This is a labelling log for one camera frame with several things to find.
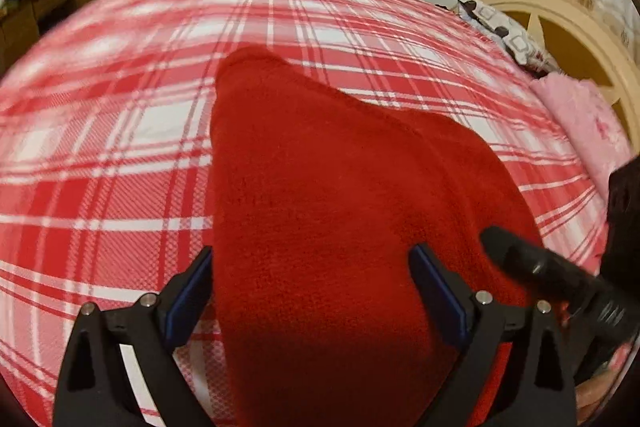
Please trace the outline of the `red knit sweater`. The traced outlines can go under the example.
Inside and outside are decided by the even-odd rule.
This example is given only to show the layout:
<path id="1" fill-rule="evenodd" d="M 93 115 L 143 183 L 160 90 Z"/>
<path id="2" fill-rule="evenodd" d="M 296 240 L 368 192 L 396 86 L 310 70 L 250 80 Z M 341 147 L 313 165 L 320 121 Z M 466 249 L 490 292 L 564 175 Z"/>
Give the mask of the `red knit sweater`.
<path id="1" fill-rule="evenodd" d="M 499 303 L 529 292 L 485 255 L 540 234 L 474 131 L 363 103 L 260 46 L 216 74 L 206 208 L 217 319 L 243 426 L 411 426 L 454 366 L 413 285 L 416 244 Z"/>

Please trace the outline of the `pink floral folded quilt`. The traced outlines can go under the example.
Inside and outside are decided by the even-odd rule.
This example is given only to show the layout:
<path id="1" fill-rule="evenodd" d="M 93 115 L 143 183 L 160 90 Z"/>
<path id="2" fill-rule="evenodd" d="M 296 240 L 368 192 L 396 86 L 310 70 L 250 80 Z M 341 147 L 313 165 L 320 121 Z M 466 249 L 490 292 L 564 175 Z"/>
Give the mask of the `pink floral folded quilt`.
<path id="1" fill-rule="evenodd" d="M 599 194 L 608 200 L 608 178 L 634 157 L 614 109 L 590 79 L 550 72 L 532 80 L 529 87 L 564 130 Z"/>

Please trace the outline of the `grey patterned pillow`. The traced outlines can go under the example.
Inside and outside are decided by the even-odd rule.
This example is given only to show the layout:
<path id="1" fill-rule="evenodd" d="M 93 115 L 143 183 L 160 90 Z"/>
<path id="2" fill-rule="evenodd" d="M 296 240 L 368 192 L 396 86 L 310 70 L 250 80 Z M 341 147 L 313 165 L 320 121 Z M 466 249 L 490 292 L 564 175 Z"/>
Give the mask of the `grey patterned pillow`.
<path id="1" fill-rule="evenodd" d="M 537 77 L 562 72 L 555 58 L 516 20 L 480 0 L 456 0 L 451 9 L 481 34 L 497 43 L 514 62 Z"/>

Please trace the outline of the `cream wooden headboard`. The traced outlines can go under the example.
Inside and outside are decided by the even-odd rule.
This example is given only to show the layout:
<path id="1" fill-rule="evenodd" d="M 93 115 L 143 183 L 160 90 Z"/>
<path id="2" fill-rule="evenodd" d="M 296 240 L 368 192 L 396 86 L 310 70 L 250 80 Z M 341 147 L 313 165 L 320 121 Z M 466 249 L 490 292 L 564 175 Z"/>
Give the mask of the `cream wooden headboard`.
<path id="1" fill-rule="evenodd" d="M 597 83 L 639 150 L 639 69 L 607 27 L 573 0 L 480 0 L 525 26 L 566 75 Z"/>

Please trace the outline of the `red plaid bed sheet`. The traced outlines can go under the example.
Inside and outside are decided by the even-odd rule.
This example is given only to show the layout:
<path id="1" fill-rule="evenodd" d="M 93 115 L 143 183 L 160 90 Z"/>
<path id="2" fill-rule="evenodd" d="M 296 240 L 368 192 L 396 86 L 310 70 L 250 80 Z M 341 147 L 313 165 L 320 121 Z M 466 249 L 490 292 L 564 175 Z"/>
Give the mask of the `red plaid bed sheet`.
<path id="1" fill-rule="evenodd" d="M 36 424 L 51 424 L 81 303 L 129 303 L 200 249 L 214 72 L 244 43 L 362 101 L 470 127 L 544 243 L 598 267 L 604 199 L 527 72 L 454 13 L 422 0 L 96 0 L 1 83 L 1 374 Z"/>

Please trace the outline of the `dark wooden desk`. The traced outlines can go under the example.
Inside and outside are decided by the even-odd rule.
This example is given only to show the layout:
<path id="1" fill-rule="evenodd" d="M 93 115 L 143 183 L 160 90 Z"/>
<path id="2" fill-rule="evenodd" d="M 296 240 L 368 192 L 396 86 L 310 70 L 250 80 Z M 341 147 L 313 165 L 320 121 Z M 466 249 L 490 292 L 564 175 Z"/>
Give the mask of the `dark wooden desk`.
<path id="1" fill-rule="evenodd" d="M 1 9 L 1 75 L 51 28 L 93 0 L 9 0 Z"/>

